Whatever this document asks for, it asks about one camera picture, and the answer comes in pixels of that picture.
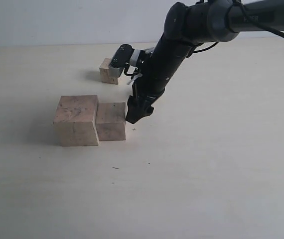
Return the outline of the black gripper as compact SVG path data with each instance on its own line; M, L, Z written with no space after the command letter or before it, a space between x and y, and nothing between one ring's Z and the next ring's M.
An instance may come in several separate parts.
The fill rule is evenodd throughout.
M135 124L139 120L152 115L152 106L164 93L163 87L157 80L138 77L132 85L133 94L127 101L128 111L126 121Z

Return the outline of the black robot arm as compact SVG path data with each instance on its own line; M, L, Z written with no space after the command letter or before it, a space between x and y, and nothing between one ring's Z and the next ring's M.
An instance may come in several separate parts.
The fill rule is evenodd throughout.
M268 31L284 38L284 0L174 4L152 53L136 51L130 45L122 46L130 53L128 63L135 67L126 121L134 124L153 113L153 103L162 96L183 60L194 54L200 45L229 42L246 31Z

